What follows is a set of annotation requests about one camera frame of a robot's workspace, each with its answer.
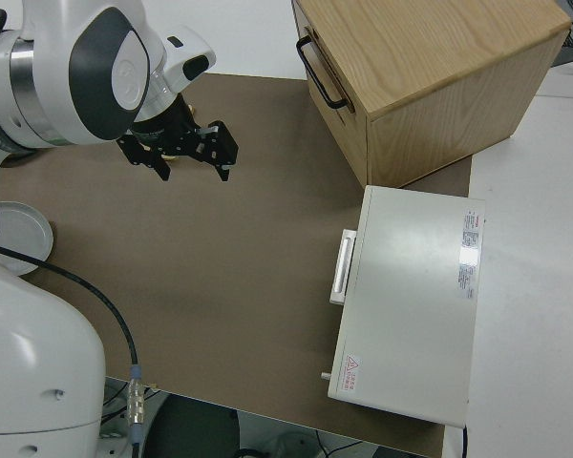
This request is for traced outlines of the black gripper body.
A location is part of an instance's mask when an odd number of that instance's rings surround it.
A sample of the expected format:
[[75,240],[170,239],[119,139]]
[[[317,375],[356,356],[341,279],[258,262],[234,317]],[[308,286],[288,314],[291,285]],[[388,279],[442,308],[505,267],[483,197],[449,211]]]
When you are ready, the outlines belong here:
[[132,135],[149,149],[163,149],[164,156],[191,156],[196,159],[199,138],[193,135],[200,126],[182,97],[160,114],[135,122]]

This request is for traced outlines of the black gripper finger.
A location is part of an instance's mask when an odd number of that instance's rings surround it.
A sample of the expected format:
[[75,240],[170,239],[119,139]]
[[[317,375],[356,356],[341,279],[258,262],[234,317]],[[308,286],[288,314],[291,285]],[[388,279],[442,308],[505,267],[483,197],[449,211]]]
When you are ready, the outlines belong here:
[[199,138],[196,160],[213,166],[221,181],[228,181],[230,170],[236,165],[239,146],[227,126],[217,120],[197,129],[196,134]]
[[171,169],[161,154],[153,149],[145,149],[135,136],[120,137],[117,146],[132,165],[144,165],[154,170],[163,181],[169,179]]

